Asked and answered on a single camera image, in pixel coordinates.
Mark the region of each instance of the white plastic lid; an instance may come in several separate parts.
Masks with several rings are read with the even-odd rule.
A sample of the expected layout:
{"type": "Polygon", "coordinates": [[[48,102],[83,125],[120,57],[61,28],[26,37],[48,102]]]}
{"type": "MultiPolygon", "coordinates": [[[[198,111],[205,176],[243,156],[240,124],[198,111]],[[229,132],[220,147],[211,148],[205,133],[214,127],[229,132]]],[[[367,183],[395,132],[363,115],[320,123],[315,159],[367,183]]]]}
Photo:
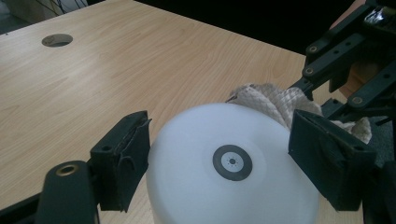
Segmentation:
{"type": "Polygon", "coordinates": [[[289,135],[241,105],[178,114],[148,157],[155,223],[315,223],[318,191],[288,154],[289,135]]]}

